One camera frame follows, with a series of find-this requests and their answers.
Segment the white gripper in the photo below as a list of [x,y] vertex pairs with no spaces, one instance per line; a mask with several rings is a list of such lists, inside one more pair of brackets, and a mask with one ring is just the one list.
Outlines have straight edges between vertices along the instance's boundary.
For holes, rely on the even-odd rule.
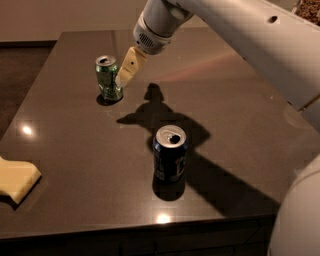
[[148,0],[133,30],[137,46],[128,49],[115,82],[125,87],[147,62],[147,54],[162,52],[179,27],[193,16],[167,0]]

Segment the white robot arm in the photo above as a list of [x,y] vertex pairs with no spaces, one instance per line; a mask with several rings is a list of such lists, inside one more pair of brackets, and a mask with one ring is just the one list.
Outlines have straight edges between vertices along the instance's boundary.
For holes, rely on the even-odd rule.
[[[163,51],[198,16],[320,128],[320,30],[267,0],[148,0],[116,77],[124,87],[147,55]],[[274,224],[267,256],[320,256],[320,155],[300,171]]]

